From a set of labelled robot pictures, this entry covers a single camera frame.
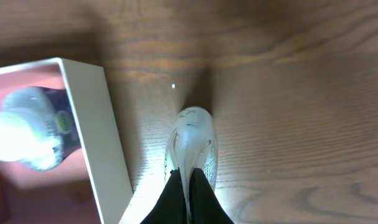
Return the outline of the clear pump soap bottle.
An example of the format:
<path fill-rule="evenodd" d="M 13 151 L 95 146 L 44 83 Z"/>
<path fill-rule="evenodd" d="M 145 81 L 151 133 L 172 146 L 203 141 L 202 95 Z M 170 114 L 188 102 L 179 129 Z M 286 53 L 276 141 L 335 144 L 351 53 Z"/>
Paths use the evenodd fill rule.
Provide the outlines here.
<path fill-rule="evenodd" d="M 0 108 L 0 161 L 50 170 L 81 147 L 66 90 L 31 86 L 6 95 Z"/>

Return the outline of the white patterned lotion tube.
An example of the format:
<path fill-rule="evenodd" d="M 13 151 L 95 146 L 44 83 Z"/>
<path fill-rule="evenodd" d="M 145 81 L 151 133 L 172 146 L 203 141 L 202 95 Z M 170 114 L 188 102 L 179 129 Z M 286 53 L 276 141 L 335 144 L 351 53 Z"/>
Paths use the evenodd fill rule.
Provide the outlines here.
<path fill-rule="evenodd" d="M 200 168 L 212 190 L 215 190 L 218 168 L 218 146 L 209 112 L 200 107 L 181 111 L 167 140 L 164 160 L 165 185 L 172 170 L 179 170 L 187 206 L 187 223 L 193 223 L 189 204 L 192 172 Z"/>

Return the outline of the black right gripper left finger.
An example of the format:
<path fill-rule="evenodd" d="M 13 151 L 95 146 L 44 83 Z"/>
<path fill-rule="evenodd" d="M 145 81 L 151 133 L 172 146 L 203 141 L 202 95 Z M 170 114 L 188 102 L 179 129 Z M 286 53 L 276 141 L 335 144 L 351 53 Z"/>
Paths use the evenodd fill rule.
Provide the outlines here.
<path fill-rule="evenodd" d="M 172 170 L 157 203 L 141 224 L 185 224 L 187 206 L 180 171 Z"/>

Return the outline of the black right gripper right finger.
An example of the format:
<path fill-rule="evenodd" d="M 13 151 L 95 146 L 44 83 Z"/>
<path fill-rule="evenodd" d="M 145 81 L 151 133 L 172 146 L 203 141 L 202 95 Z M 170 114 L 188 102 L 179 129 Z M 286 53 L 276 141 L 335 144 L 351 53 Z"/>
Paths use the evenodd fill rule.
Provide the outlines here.
<path fill-rule="evenodd" d="M 195 168 L 192 172 L 189 201 L 194 224 L 233 224 L 219 204 L 210 183 L 200 168 Z"/>

